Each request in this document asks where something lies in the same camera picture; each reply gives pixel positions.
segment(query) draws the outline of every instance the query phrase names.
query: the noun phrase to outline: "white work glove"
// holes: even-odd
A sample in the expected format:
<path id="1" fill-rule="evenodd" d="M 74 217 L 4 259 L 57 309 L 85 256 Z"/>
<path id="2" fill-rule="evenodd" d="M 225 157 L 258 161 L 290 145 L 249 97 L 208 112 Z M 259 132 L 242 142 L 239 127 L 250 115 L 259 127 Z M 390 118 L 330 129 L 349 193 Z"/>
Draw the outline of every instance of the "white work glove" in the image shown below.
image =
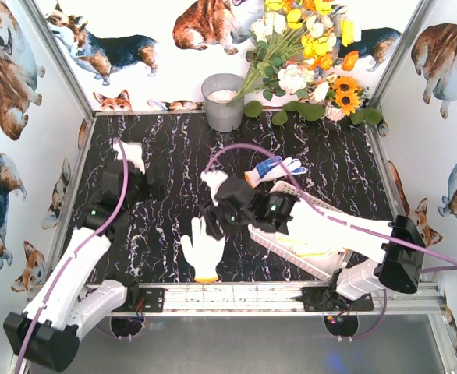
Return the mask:
<path id="1" fill-rule="evenodd" d="M 192 219 L 192 241 L 189 235 L 180 238 L 185 260 L 196 272 L 194 280 L 201 283 L 210 283 L 218 280 L 216 266 L 223 257 L 225 237 L 216 240 L 206 234 L 204 217 Z"/>

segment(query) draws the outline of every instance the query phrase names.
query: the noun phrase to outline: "black marble surface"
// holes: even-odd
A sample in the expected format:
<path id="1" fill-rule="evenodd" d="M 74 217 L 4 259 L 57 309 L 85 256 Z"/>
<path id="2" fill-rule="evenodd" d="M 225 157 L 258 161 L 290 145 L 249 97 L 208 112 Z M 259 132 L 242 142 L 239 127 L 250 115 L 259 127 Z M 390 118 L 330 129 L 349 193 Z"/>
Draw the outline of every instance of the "black marble surface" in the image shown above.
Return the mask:
<path id="1" fill-rule="evenodd" d="M 97 117 L 91 146 L 78 188 L 71 232 L 80 211 L 101 180 L 105 161 L 113 159 L 111 138 L 143 144 L 148 167 L 158 167 L 165 181 L 163 201 L 139 203 L 133 209 L 125 248 L 108 252 L 88 280 L 100 283 L 117 269 L 141 282 L 191 282 L 193 268 L 185 261 L 180 236 L 190 235 L 190 220 L 200 214 L 209 193 L 200 180 L 208 160 L 231 143 L 255 143 L 283 157 L 298 157 L 308 174 L 298 181 L 307 192 L 359 217 L 391 219 L 387 197 L 367 134 L 345 123 L 307 122 L 290 118 L 282 127 L 271 113 L 244 119 L 234 132 L 211 130 L 203 113 L 109 115 Z M 243 176 L 265 157 L 248 150 L 223 154 L 216 168 Z M 269 190 L 271 182 L 260 185 Z M 352 258 L 358 263 L 361 258 Z M 217 267 L 221 281 L 308 281 L 314 277 L 250 240 L 248 230 L 228 238 Z"/>

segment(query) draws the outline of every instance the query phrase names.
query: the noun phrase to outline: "wire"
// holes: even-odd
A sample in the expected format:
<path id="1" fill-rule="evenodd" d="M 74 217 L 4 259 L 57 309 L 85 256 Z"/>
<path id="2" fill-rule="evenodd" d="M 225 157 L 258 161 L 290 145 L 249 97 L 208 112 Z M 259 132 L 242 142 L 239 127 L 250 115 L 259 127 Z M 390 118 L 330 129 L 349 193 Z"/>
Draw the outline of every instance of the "wire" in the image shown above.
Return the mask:
<path id="1" fill-rule="evenodd" d="M 119 196 L 118 203 L 116 204 L 116 207 L 112 211 L 111 216 L 97 229 L 95 230 L 91 235 L 88 236 L 85 240 L 81 242 L 80 245 L 74 250 L 74 254 L 77 255 L 78 252 L 95 236 L 99 235 L 101 232 L 103 232 L 108 225 L 112 223 L 112 221 L 117 217 L 119 211 L 121 210 L 121 207 L 125 201 L 126 197 L 126 190 L 128 189 L 128 160 L 126 159 L 126 154 L 125 154 L 125 149 L 122 146 L 121 140 L 115 139 L 115 142 L 118 144 L 119 148 L 121 149 L 122 153 L 122 169 L 123 169 L 123 180 L 122 180 L 122 190 L 121 190 L 121 195 Z M 50 288 L 47 290 L 47 293 L 45 294 L 43 298 L 43 305 L 38 308 L 36 314 L 34 315 L 33 320 L 31 321 L 27 332 L 26 336 L 24 337 L 22 346 L 20 347 L 19 351 L 19 356 L 17 357 L 17 363 L 16 363 L 16 369 L 15 369 L 15 374 L 20 374 L 20 368 L 22 366 L 22 362 L 24 359 L 24 355 L 26 354 L 27 350 L 27 345 L 29 344 L 29 341 L 31 339 L 31 335 L 33 335 L 34 327 L 37 324 L 37 321 L 40 319 L 40 314 L 43 311 L 43 309 L 46 307 L 47 301 L 50 298 L 51 293 L 53 292 L 55 285 L 57 284 L 58 280 L 62 276 L 62 273 L 64 273 L 64 270 L 66 267 L 69 265 L 73 257 L 69 257 L 64 265 L 62 265 L 61 270 L 55 275 L 54 281 L 50 284 Z"/>
<path id="2" fill-rule="evenodd" d="M 268 150 L 265 150 L 264 148 L 262 148 L 261 146 L 257 146 L 255 144 L 244 144 L 244 143 L 236 143 L 236 144 L 231 144 L 229 146 L 226 146 L 224 148 L 222 148 L 221 150 L 219 150 L 210 160 L 209 162 L 207 163 L 206 165 L 206 168 L 204 169 L 204 172 L 208 172 L 211 165 L 213 165 L 213 163 L 217 160 L 217 158 L 227 152 L 228 150 L 236 150 L 236 149 L 246 149 L 246 150 L 254 150 L 256 152 L 260 152 L 262 153 L 263 155 L 265 155 L 266 157 L 269 157 L 269 158 L 272 158 L 272 157 L 275 157 L 275 155 L 273 155 L 271 152 L 269 152 Z M 329 217 L 329 216 L 325 216 L 325 212 L 321 211 L 320 209 L 318 209 L 316 206 L 314 206 L 310 201 L 308 201 L 308 199 L 306 198 L 306 195 L 305 195 L 305 192 L 303 192 L 303 190 L 301 189 L 301 187 L 299 187 L 299 183 L 297 182 L 297 180 L 291 175 L 291 173 L 289 172 L 288 168 L 282 163 L 280 162 L 278 165 L 281 166 L 281 168 L 284 170 L 284 172 L 286 173 L 287 177 L 289 178 L 289 180 L 291 181 L 292 185 L 294 185 L 294 187 L 297 189 L 298 191 L 298 195 L 301 199 L 303 199 L 316 213 L 320 214 L 322 217 L 324 218 L 327 218 L 331 221 L 334 221 L 338 224 L 342 224 L 344 226 L 347 226 L 348 222 L 346 221 L 342 221 L 342 220 L 339 220 L 338 218 L 334 218 L 334 217 Z M 409 248 L 409 249 L 413 249 L 413 250 L 416 250 L 416 251 L 419 251 L 419 252 L 422 252 L 422 253 L 425 253 L 427 255 L 430 255 L 430 256 L 433 256 L 433 257 L 436 257 L 437 259 L 442 259 L 444 260 L 445 262 L 447 263 L 450 263 L 452 264 L 452 266 L 438 266 L 438 267 L 431 267 L 429 269 L 425 269 L 425 270 L 422 270 L 421 273 L 429 273 L 429 272 L 432 272 L 432 271 L 443 271 L 443 270 L 457 270 L 457 261 L 454 260 L 453 258 L 451 257 L 448 257 L 446 255 L 442 255 L 440 253 L 437 253 L 437 252 L 433 252 L 433 251 L 430 251 L 429 249 L 427 248 L 424 248 L 424 247 L 421 247 L 420 245 L 416 245 L 416 244 L 413 244 L 411 242 L 406 242 L 405 240 L 402 240 L 402 239 L 398 239 L 398 238 L 393 238 L 391 236 L 387 236 L 387 235 L 384 235 L 380 232 L 376 232 L 376 231 L 372 231 L 372 230 L 369 230 L 367 228 L 362 228 L 360 226 L 356 226 L 355 224 L 352 224 L 352 225 L 349 225 L 352 229 L 354 230 L 357 230 L 357 231 L 361 231 L 363 233 L 366 233 L 366 234 L 369 234 L 369 235 L 373 235 L 373 236 L 376 236 L 378 238 L 382 238 L 384 240 L 387 240 L 389 242 L 393 242 L 393 243 L 396 243 L 398 245 L 402 245 L 406 248 Z"/>

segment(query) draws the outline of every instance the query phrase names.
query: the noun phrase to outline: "dog tail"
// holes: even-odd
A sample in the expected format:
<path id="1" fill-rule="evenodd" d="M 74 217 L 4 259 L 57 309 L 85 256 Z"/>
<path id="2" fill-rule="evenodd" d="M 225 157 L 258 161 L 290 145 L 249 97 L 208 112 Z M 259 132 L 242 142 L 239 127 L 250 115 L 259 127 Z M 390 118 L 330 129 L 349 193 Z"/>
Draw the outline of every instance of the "dog tail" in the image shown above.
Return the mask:
<path id="1" fill-rule="evenodd" d="M 400 179 L 399 172 L 397 171 L 397 168 L 391 161 L 388 161 L 388 164 L 390 165 L 391 176 L 393 177 L 393 180 L 395 181 L 397 191 L 399 192 L 399 195 L 400 195 L 400 200 L 402 201 L 403 210 L 404 210 L 406 216 L 409 216 L 410 206 L 409 206 L 409 203 L 407 202 L 406 194 L 403 191 L 402 180 Z"/>

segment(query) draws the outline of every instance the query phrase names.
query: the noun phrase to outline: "white flower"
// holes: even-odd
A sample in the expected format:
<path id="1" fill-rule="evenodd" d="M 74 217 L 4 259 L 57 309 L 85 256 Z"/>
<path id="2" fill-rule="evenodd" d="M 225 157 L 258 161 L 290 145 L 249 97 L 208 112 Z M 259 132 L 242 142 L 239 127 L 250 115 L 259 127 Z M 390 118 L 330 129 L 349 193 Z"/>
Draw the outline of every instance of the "white flower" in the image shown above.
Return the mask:
<path id="1" fill-rule="evenodd" d="M 282 14 L 278 14 L 277 12 L 268 12 L 265 13 L 263 17 L 265 30 L 269 32 L 267 35 L 272 35 L 273 31 L 277 34 L 282 34 L 285 30 L 286 22 L 285 17 Z"/>
<path id="2" fill-rule="evenodd" d="M 262 19 L 254 21 L 250 29 L 257 36 L 256 41 L 267 41 L 267 30 L 265 30 L 265 23 Z"/>
<path id="3" fill-rule="evenodd" d="M 325 82 L 319 84 L 317 88 L 315 88 L 311 98 L 314 99 L 316 103 L 320 103 L 328 95 L 328 91 L 329 82 L 326 80 Z"/>
<path id="4" fill-rule="evenodd" d="M 305 77 L 298 65 L 288 65 L 278 72 L 278 85 L 287 93 L 295 94 L 306 87 Z"/>

